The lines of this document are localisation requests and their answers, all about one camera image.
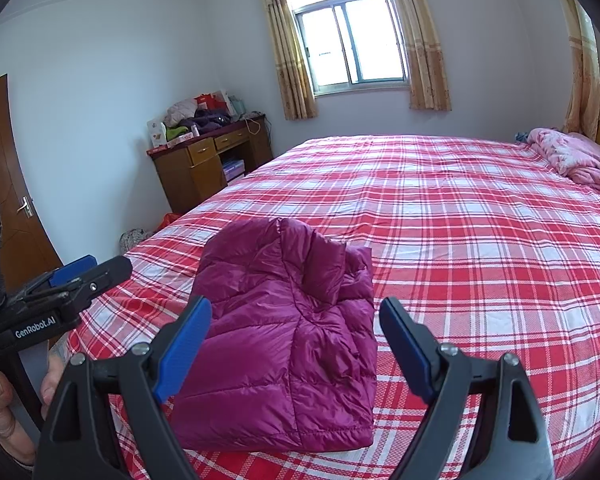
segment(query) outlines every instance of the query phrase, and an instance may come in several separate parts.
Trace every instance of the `green cloth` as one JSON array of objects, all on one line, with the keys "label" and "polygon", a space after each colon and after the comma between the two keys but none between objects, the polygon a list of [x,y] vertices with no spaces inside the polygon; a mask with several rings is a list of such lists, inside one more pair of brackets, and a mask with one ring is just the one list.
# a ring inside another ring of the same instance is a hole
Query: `green cloth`
[{"label": "green cloth", "polygon": [[183,133],[188,131],[189,129],[186,126],[181,126],[179,128],[167,128],[167,142],[181,136]]}]

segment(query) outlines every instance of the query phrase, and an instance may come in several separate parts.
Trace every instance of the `plaid bedsheet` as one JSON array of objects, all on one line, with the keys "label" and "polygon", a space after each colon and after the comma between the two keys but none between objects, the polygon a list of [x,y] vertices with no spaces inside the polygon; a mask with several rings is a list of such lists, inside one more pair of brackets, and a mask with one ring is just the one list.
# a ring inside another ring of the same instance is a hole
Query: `plaid bedsheet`
[{"label": "plaid bedsheet", "polygon": [[[439,340],[477,356],[517,353],[546,417],[557,476],[587,456],[600,436],[600,193],[522,145],[417,136],[306,142],[130,252],[132,279],[83,314],[72,349],[107,358],[151,340],[186,304],[206,241],[233,220],[275,216],[370,246],[376,308],[396,296]],[[187,451],[200,477],[387,478],[425,407],[409,393],[377,318],[375,333],[373,446]],[[458,474],[477,408],[477,399],[466,406],[442,478]],[[147,478],[124,422],[120,439],[131,474]]]}]

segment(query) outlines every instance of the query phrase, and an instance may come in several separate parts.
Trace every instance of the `human hand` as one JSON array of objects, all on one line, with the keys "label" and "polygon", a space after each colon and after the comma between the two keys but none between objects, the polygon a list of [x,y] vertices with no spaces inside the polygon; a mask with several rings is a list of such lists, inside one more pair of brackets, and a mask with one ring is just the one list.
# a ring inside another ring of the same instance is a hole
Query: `human hand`
[{"label": "human hand", "polygon": [[[61,357],[55,353],[49,354],[48,371],[40,387],[43,399],[42,416],[45,418],[63,371],[64,362]],[[36,448],[29,435],[11,413],[9,404],[12,400],[13,386],[0,372],[0,444],[18,462],[24,465],[33,465]]]}]

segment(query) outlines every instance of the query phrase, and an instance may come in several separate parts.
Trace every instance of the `window sill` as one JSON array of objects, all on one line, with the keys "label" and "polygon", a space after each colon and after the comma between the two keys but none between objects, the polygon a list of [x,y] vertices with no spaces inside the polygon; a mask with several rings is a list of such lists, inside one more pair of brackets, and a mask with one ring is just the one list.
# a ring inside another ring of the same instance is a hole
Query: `window sill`
[{"label": "window sill", "polygon": [[314,96],[315,97],[324,97],[327,95],[334,95],[334,94],[346,94],[349,92],[354,92],[354,93],[358,93],[358,92],[377,92],[377,91],[386,91],[386,90],[408,90],[409,89],[409,83],[404,82],[404,81],[400,81],[399,83],[373,83],[373,84],[369,84],[369,85],[365,85],[365,86],[359,86],[356,88],[343,88],[343,89],[339,89],[339,90],[327,90],[327,91],[323,91],[323,92],[315,92]]}]

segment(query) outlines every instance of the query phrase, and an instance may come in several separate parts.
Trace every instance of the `curtain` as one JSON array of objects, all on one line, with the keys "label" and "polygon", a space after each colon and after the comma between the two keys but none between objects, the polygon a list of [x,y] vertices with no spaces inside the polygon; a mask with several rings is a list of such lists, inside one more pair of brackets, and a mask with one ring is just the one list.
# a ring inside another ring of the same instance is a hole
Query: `curtain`
[{"label": "curtain", "polygon": [[288,0],[262,0],[287,120],[318,116],[304,49]]},{"label": "curtain", "polygon": [[426,0],[395,0],[409,65],[411,108],[451,110],[445,61]]},{"label": "curtain", "polygon": [[561,2],[573,61],[573,87],[564,131],[581,133],[595,140],[600,116],[600,65],[596,35],[591,18],[577,0]]}]

